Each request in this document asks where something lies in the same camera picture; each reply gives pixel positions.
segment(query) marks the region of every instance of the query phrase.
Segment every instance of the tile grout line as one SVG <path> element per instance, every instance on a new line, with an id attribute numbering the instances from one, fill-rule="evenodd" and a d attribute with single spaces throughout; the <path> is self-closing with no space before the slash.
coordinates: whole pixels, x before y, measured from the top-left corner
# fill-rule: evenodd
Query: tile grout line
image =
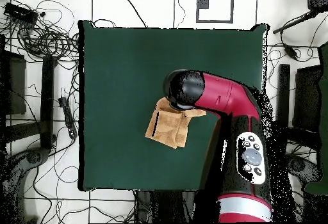
<path id="1" fill-rule="evenodd" d="M 259 0 L 256 0 L 255 25 L 258 23 L 258 1 Z"/>
<path id="2" fill-rule="evenodd" d="M 91 0 L 91 21 L 94 22 L 94 0 Z"/>
<path id="3" fill-rule="evenodd" d="M 90 224 L 90 210 L 91 210 L 91 191 L 89 191 L 89 211 L 88 211 L 88 224 Z"/>
<path id="4" fill-rule="evenodd" d="M 91 22 L 94 22 L 94 0 L 91 0 Z M 91 191 L 89 191 L 88 224 L 90 224 Z"/>

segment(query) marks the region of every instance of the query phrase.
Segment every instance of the tan towel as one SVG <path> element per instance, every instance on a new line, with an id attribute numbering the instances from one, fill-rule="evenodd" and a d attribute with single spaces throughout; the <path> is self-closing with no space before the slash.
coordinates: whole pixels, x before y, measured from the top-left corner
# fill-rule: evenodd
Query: tan towel
<path id="1" fill-rule="evenodd" d="M 172 148 L 184 147 L 190 120 L 195 116 L 204 115 L 206 112 L 200 109 L 174 110 L 169 101 L 162 98 L 156 104 L 145 137 Z"/>

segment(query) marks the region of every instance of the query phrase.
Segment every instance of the black stand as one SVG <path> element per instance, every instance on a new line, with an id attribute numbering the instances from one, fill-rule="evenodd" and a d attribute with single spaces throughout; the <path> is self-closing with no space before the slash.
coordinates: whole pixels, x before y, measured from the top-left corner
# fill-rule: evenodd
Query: black stand
<path id="1" fill-rule="evenodd" d="M 301 22 L 305 22 L 306 20 L 315 18 L 318 14 L 319 14 L 319 12 L 313 12 L 313 11 L 311 11 L 311 12 L 305 14 L 302 18 L 300 18 L 298 20 L 295 20 L 295 21 L 291 22 L 290 24 L 286 24 L 285 26 L 274 30 L 274 34 L 277 34 L 279 32 L 283 32 L 284 30 L 286 30 L 286 29 L 288 29 L 288 28 L 290 28 L 292 26 L 296 26 L 297 24 L 299 24 Z"/>

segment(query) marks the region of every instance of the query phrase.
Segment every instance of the electronic device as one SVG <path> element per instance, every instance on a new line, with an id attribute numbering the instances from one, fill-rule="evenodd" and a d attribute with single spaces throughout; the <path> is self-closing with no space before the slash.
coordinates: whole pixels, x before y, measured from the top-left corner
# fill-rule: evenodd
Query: electronic device
<path id="1" fill-rule="evenodd" d="M 4 14 L 11 19 L 13 23 L 17 23 L 25 28 L 33 27 L 38 20 L 37 12 L 12 3 L 6 3 L 6 6 L 4 7 Z"/>
<path id="2" fill-rule="evenodd" d="M 288 127 L 290 107 L 290 65 L 280 64 L 278 69 L 278 94 L 276 120 Z"/>
<path id="3" fill-rule="evenodd" d="M 265 139 L 260 110 L 249 89 L 209 73 L 175 70 L 166 76 L 163 90 L 174 109 L 199 108 L 219 118 L 208 151 L 211 168 L 203 172 L 201 185 L 215 197 L 209 203 L 218 207 L 216 221 L 271 221 Z M 225 145 L 218 140 L 217 128 Z M 211 146 L 220 152 L 211 154 Z"/>
<path id="4" fill-rule="evenodd" d="M 58 99 L 59 105 L 63 108 L 64 115 L 65 115 L 65 125 L 69 131 L 69 137 L 74 140 L 77 138 L 78 133 L 75 128 L 74 119 L 72 116 L 72 111 L 69 107 L 69 102 L 65 97 L 61 97 Z"/>
<path id="5" fill-rule="evenodd" d="M 307 7 L 311 11 L 328 11 L 328 0 L 307 0 Z"/>
<path id="6" fill-rule="evenodd" d="M 318 86 L 322 66 L 299 68 L 295 76 L 293 126 L 311 132 L 319 131 L 321 96 Z"/>

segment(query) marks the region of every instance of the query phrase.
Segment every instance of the green mat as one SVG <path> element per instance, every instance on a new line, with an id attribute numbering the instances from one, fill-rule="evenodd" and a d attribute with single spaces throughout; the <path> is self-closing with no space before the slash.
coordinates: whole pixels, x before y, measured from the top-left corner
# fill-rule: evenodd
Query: green mat
<path id="1" fill-rule="evenodd" d="M 322 169 L 323 177 L 320 182 L 307 184 L 305 190 L 315 195 L 328 195 L 328 42 L 319 47 L 318 53 L 323 72 L 319 82 L 321 92 L 319 134 L 322 147 L 317 153 L 317 161 Z"/>
<path id="2" fill-rule="evenodd" d="M 217 118 L 208 113 L 192 119 L 185 148 L 146 138 L 156 102 L 164 96 L 163 80 L 187 68 L 260 90 L 268 26 L 251 31 L 94 28 L 83 21 L 79 28 L 85 55 L 83 189 L 198 189 Z"/>

